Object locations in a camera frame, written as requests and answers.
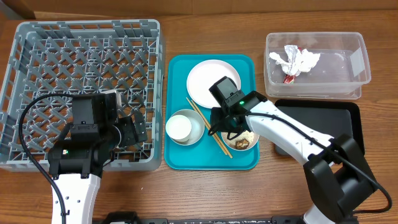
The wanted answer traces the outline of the red sauce packet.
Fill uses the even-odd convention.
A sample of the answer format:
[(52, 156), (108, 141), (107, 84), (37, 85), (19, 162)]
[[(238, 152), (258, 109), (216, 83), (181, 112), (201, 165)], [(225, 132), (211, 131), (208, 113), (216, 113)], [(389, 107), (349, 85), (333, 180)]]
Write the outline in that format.
[(288, 62), (282, 66), (282, 71), (285, 73), (283, 83), (293, 83), (295, 77), (300, 75), (301, 71), (300, 60), (302, 59), (301, 49), (296, 45), (286, 45), (284, 47), (287, 54)]

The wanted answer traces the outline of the brown food scrap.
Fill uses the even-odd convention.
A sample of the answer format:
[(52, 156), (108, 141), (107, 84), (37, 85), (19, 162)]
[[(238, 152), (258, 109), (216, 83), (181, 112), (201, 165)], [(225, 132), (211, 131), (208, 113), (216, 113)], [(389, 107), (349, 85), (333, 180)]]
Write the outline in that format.
[(238, 140), (235, 142), (235, 149), (245, 150), (249, 147), (250, 142), (247, 139)]

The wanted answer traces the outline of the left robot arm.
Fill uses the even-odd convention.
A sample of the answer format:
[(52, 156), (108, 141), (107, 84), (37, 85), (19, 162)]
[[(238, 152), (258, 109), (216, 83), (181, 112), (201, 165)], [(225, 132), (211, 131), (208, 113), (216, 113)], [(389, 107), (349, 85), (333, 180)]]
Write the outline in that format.
[(140, 111), (120, 117), (119, 94), (76, 95), (73, 120), (67, 123), (49, 150), (52, 223), (91, 223), (103, 168), (114, 160), (114, 150), (147, 141)]

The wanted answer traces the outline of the white cup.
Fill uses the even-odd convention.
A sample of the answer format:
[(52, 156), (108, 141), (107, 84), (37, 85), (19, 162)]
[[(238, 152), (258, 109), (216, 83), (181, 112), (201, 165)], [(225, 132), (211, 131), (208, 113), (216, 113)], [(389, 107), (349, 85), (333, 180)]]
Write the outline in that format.
[(192, 130), (191, 121), (184, 115), (172, 116), (166, 123), (166, 133), (175, 141), (187, 141)]

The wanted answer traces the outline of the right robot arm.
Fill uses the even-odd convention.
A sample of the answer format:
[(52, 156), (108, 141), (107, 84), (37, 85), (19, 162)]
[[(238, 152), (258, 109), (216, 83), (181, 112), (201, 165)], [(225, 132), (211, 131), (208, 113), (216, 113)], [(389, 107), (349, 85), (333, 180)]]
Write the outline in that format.
[(209, 91), (219, 103), (211, 110), (210, 136), (226, 133), (232, 141), (251, 132), (282, 148), (303, 167), (313, 205), (301, 223), (353, 223), (358, 207), (381, 189), (351, 136), (315, 131), (281, 112), (264, 95), (244, 94), (228, 77)]

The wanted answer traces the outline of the grey-green bowl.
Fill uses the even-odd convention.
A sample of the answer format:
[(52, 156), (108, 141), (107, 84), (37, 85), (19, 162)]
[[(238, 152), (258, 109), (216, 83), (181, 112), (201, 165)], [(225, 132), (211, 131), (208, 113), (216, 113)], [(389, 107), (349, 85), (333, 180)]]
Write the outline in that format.
[(172, 116), (175, 116), (178, 114), (186, 116), (191, 121), (192, 130), (191, 130), (191, 133), (190, 133), (187, 141), (180, 142), (180, 141), (175, 141), (172, 138), (171, 138), (171, 140), (179, 145), (182, 145), (182, 146), (189, 146), (189, 145), (195, 144), (197, 141), (199, 141), (201, 139), (201, 137), (203, 136), (204, 130), (205, 130), (205, 123), (204, 123), (203, 118), (199, 115), (198, 112), (196, 112), (194, 110), (190, 110), (190, 109), (179, 110), (179, 111), (175, 112)]

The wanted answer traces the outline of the white napkin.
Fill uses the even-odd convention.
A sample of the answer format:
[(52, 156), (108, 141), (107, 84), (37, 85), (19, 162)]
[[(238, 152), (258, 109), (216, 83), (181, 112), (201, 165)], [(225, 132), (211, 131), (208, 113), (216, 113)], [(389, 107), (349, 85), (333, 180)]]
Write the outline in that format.
[(297, 77), (303, 72), (309, 72), (318, 63), (321, 54), (309, 52), (307, 49), (300, 49), (296, 45), (285, 45), (287, 61), (276, 52), (271, 52), (269, 57), (280, 65), (282, 71), (289, 76)]

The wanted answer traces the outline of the pile of rice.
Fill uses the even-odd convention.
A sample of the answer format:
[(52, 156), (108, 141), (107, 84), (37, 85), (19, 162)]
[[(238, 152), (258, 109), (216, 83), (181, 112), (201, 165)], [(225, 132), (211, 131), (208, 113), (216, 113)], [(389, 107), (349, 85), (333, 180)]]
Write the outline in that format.
[(250, 131), (244, 131), (240, 134), (238, 133), (231, 133), (226, 136), (226, 140), (228, 144), (235, 149), (235, 142), (238, 140), (247, 139), (250, 142), (249, 147), (254, 145), (257, 142), (257, 135)]

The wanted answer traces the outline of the pink small bowl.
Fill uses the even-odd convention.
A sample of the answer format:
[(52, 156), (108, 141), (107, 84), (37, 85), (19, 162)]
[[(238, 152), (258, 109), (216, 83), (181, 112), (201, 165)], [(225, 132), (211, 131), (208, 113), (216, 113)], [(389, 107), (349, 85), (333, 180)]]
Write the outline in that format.
[(250, 131), (244, 131), (238, 137), (236, 137), (236, 135), (236, 133), (221, 133), (224, 143), (237, 151), (246, 151), (251, 149), (259, 140), (259, 135)]

